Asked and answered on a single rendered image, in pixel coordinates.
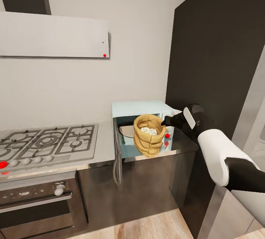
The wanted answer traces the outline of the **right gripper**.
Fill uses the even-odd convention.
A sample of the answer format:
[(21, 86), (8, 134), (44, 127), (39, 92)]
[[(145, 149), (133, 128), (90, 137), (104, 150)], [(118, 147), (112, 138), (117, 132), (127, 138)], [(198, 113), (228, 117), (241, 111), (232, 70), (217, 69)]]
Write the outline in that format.
[(161, 125), (166, 125), (166, 126), (173, 126), (177, 128), (183, 128), (183, 125), (177, 120), (177, 116), (165, 116), (165, 120), (161, 123)]

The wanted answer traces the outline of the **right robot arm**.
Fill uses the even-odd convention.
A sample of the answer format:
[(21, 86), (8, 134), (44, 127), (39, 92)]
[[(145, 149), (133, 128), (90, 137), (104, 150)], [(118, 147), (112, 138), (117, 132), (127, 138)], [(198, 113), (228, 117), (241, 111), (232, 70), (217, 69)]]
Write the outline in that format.
[(265, 172), (229, 140), (198, 104), (183, 111), (173, 109), (171, 115), (165, 116), (161, 125), (183, 128), (188, 122), (212, 180), (228, 189), (265, 228)]

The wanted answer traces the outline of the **popcorn bag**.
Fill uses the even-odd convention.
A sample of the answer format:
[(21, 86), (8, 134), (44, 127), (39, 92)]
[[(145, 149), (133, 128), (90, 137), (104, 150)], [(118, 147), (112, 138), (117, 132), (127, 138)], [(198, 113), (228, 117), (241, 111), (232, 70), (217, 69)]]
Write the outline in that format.
[[(147, 158), (158, 155), (164, 145), (166, 125), (161, 125), (162, 122), (162, 118), (153, 114), (143, 114), (134, 120), (135, 146)], [(142, 131), (144, 128), (155, 130), (156, 134)]]

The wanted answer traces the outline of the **microwave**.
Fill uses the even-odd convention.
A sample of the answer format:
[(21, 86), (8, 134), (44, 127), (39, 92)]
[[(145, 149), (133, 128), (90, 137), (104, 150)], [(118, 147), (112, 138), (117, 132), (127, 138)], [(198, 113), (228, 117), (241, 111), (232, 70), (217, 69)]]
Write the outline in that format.
[[(165, 120), (165, 116), (172, 116), (173, 108), (161, 100), (128, 101), (111, 103), (113, 137), (116, 160), (113, 166), (113, 177), (118, 185), (118, 191), (123, 191), (122, 176), (122, 144), (134, 142), (134, 120), (143, 114), (153, 114)], [(165, 138), (173, 137), (173, 126), (166, 127)]]

